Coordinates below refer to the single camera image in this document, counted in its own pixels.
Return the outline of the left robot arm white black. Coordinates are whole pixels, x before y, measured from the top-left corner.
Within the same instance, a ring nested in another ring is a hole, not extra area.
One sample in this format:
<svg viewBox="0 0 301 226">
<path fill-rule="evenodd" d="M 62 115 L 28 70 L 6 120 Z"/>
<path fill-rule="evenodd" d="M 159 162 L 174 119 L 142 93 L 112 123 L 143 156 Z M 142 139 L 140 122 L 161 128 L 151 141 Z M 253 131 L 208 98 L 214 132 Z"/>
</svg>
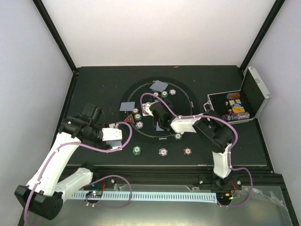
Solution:
<svg viewBox="0 0 301 226">
<path fill-rule="evenodd" d="M 65 200 L 82 186 L 87 184 L 95 188 L 100 185 L 101 176 L 87 168 L 79 168 L 63 181 L 59 181 L 59 177 L 84 139 L 98 144 L 104 150 L 111 148 L 106 144 L 107 141 L 122 139 L 118 128 L 98 123 L 101 113 L 99 107 L 86 104 L 82 113 L 68 116 L 62 121 L 55 142 L 39 170 L 27 185 L 19 185 L 15 190 L 15 196 L 25 211 L 52 220 Z"/>
</svg>

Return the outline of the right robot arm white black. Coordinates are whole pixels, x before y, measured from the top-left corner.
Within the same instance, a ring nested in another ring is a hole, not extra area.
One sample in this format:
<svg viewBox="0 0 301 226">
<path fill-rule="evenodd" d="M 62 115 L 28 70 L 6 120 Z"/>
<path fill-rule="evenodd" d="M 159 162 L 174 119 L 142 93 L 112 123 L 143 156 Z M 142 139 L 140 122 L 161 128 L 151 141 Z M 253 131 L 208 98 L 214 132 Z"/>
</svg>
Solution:
<svg viewBox="0 0 301 226">
<path fill-rule="evenodd" d="M 233 126 L 211 109 L 198 115 L 182 116 L 172 113 L 165 104 L 155 102 L 150 105 L 149 111 L 166 132 L 197 133 L 212 152 L 215 187 L 224 190 L 231 184 L 231 149 L 238 140 Z"/>
</svg>

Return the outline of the brown poker chip stack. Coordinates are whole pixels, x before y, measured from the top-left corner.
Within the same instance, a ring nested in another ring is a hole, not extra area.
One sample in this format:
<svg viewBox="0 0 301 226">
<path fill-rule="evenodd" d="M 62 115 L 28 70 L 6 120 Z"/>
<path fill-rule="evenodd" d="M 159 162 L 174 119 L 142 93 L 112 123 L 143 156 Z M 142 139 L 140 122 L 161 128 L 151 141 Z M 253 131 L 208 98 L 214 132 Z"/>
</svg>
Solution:
<svg viewBox="0 0 301 226">
<path fill-rule="evenodd" d="M 183 152 L 184 152 L 185 155 L 191 155 L 192 154 L 192 149 L 187 147 L 187 148 L 184 148 Z"/>
</svg>

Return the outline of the green poker chip stack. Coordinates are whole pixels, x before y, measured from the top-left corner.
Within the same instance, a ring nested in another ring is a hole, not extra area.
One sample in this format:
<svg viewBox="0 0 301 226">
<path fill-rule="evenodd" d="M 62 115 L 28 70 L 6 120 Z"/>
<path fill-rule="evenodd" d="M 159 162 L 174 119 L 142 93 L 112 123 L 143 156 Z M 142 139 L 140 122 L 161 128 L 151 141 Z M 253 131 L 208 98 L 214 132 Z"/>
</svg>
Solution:
<svg viewBox="0 0 301 226">
<path fill-rule="evenodd" d="M 139 155 L 141 153 L 141 147 L 140 146 L 134 146 L 133 147 L 133 154 Z"/>
</svg>

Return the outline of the blue card top seat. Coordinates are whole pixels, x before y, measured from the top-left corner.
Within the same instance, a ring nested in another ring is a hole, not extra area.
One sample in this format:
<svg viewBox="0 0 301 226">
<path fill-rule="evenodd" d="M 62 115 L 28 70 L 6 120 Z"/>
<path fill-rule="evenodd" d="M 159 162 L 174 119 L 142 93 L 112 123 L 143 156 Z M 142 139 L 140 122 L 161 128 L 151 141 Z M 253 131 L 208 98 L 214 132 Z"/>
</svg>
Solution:
<svg viewBox="0 0 301 226">
<path fill-rule="evenodd" d="M 155 90 L 158 92 L 162 92 L 164 91 L 166 88 L 168 87 L 168 83 L 156 80 L 151 86 L 150 89 L 151 90 Z"/>
</svg>

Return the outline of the red triangular marker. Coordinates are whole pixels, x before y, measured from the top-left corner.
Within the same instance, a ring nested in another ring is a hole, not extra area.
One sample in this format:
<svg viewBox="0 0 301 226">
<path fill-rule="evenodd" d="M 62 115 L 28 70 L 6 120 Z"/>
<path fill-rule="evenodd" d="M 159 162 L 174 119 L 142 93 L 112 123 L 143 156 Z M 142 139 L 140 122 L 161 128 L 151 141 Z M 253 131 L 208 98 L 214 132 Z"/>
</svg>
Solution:
<svg viewBox="0 0 301 226">
<path fill-rule="evenodd" d="M 135 118 L 132 114 L 130 114 L 124 119 L 124 122 L 135 124 Z"/>
</svg>

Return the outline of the blue playing card deck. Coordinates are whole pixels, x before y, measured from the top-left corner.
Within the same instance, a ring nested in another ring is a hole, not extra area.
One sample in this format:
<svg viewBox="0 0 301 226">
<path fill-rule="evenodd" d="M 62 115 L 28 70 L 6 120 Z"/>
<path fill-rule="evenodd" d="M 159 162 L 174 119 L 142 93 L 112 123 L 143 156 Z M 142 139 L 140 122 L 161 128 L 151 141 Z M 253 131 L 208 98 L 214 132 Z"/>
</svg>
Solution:
<svg viewBox="0 0 301 226">
<path fill-rule="evenodd" d="M 109 147 L 108 150 L 115 150 L 122 147 L 121 141 L 106 141 L 106 145 Z"/>
</svg>

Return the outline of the green chip mat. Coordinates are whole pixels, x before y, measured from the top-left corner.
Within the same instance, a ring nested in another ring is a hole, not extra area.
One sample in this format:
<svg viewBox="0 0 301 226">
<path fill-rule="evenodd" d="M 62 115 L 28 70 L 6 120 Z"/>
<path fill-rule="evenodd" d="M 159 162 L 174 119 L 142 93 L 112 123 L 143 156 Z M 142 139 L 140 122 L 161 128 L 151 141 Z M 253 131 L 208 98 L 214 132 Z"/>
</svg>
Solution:
<svg viewBox="0 0 301 226">
<path fill-rule="evenodd" d="M 180 140 L 182 138 L 182 135 L 180 133 L 176 133 L 174 137 L 175 139 Z"/>
</svg>

